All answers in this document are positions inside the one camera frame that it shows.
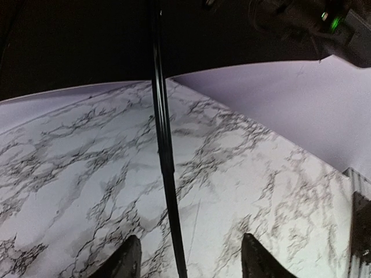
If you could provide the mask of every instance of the gray marble vein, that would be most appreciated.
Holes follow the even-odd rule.
[[[298,277],[345,277],[349,180],[209,98],[168,95],[189,277],[242,277],[245,232]],[[132,234],[142,277],[177,277],[150,82],[0,135],[0,277],[88,277]]]

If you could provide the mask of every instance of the green led indicator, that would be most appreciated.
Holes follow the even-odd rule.
[[[331,29],[331,32],[334,32],[335,31],[335,29],[339,26],[340,21],[341,21],[341,18],[335,17],[335,19],[331,23],[331,28],[330,28]]]

